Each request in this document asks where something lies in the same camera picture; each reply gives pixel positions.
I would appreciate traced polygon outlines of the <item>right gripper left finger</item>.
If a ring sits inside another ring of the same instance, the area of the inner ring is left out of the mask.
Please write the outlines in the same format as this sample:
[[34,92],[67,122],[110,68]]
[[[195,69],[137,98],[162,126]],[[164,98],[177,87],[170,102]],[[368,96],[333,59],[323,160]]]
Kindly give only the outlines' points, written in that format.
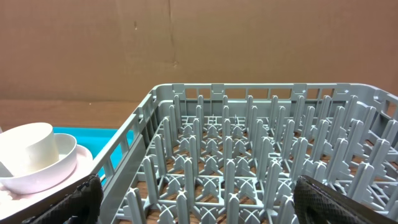
[[73,193],[66,195],[59,203],[48,210],[27,218],[23,224],[95,224],[100,215],[103,189],[96,174],[76,187]]

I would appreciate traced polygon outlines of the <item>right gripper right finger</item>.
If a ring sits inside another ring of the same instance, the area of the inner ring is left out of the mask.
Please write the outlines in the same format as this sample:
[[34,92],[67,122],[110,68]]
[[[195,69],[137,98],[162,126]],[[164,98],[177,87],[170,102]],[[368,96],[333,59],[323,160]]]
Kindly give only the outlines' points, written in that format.
[[293,199],[300,224],[397,224],[307,175],[298,177]]

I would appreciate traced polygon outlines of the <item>grey-white bowl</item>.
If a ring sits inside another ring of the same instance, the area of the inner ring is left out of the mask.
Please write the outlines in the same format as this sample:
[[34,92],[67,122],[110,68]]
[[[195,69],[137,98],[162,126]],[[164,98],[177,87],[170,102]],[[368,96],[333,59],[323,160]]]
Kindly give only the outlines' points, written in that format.
[[20,177],[1,177],[1,183],[17,194],[34,194],[47,190],[65,180],[77,164],[77,141],[70,134],[55,133],[59,160],[54,164]]

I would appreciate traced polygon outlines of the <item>white cup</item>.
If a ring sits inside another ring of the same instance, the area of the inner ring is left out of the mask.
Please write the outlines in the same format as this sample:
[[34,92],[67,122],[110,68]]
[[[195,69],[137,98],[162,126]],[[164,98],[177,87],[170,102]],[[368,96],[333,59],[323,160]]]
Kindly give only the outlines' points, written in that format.
[[13,176],[36,172],[58,160],[51,124],[23,124],[1,133],[1,162]]

